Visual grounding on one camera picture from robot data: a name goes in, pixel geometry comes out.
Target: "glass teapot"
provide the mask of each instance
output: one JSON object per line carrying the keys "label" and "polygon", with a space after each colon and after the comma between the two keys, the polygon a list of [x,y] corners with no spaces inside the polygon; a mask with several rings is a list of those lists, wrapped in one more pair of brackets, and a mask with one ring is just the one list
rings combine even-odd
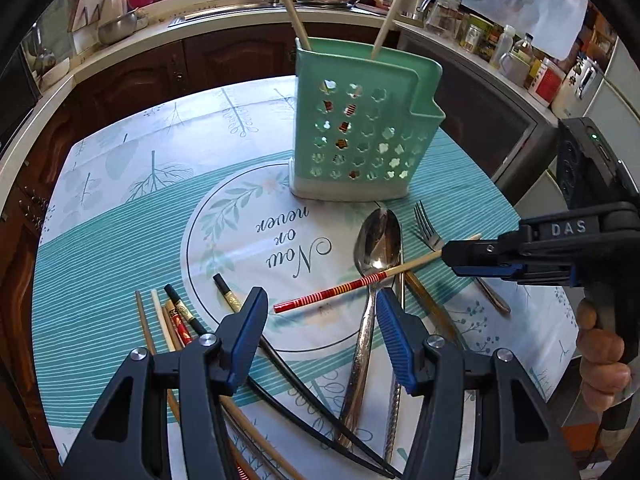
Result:
{"label": "glass teapot", "polygon": [[[425,9],[433,0],[425,0],[422,8]],[[460,0],[435,0],[424,28],[437,34],[441,38],[450,40],[456,35],[456,21],[458,19],[458,7]]]}

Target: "fork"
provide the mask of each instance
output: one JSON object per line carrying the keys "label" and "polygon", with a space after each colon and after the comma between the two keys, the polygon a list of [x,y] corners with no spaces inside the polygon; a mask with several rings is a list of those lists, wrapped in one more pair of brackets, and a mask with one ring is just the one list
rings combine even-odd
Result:
{"label": "fork", "polygon": [[[422,204],[422,200],[418,200],[418,202],[414,206],[414,215],[415,221],[420,228],[420,232],[416,233],[416,236],[420,239],[420,241],[425,244],[432,251],[440,250],[444,247],[445,241],[442,237],[436,232],[433,224],[429,220],[427,212],[424,209],[424,205]],[[489,301],[491,301],[492,305],[495,309],[503,314],[504,316],[511,313],[511,307],[500,297],[500,295],[489,286],[489,284],[482,278],[474,278],[475,282],[479,285],[484,295],[487,297]]]}

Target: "metal bowl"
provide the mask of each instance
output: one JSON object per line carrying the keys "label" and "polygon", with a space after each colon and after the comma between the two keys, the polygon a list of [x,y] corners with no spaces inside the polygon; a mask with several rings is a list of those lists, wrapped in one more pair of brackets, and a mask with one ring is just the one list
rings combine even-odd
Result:
{"label": "metal bowl", "polygon": [[104,45],[117,43],[133,34],[137,24],[136,11],[127,12],[98,27],[98,40]]}

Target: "circle print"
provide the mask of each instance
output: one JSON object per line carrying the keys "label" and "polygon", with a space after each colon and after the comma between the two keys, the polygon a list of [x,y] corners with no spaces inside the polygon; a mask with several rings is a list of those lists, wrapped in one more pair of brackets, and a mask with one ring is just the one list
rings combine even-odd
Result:
{"label": "circle print", "polygon": [[219,272],[240,301],[253,286],[264,288],[264,335],[290,359],[344,350],[354,343],[366,289],[283,314],[273,305],[357,279],[353,247],[376,207],[295,197],[288,162],[236,173],[203,197],[185,228],[180,265],[191,304],[212,329],[231,313],[212,279]]}

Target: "dishwasher door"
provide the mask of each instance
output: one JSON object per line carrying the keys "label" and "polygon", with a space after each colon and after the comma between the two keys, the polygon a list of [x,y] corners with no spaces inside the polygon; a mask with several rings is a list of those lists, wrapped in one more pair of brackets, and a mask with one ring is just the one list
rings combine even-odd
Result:
{"label": "dishwasher door", "polygon": [[556,154],[556,127],[477,64],[429,38],[402,32],[398,50],[442,65],[440,125],[515,204]]}

